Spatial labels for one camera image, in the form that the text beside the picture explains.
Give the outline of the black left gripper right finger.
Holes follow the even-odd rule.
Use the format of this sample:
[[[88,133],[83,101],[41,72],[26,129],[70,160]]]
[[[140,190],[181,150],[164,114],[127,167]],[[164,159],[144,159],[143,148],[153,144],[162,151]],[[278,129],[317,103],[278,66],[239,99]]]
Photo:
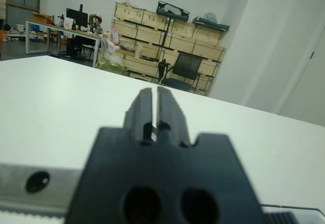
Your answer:
[[[157,88],[157,133],[158,137],[168,134],[168,142],[182,148],[190,147],[186,118],[172,92],[164,87]]]

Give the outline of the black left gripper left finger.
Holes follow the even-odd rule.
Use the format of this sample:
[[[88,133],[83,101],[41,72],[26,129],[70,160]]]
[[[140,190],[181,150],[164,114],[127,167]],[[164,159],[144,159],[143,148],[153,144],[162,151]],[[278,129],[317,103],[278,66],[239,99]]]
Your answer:
[[[152,145],[152,122],[152,90],[144,88],[126,111],[123,128],[129,132],[131,141],[140,145]]]

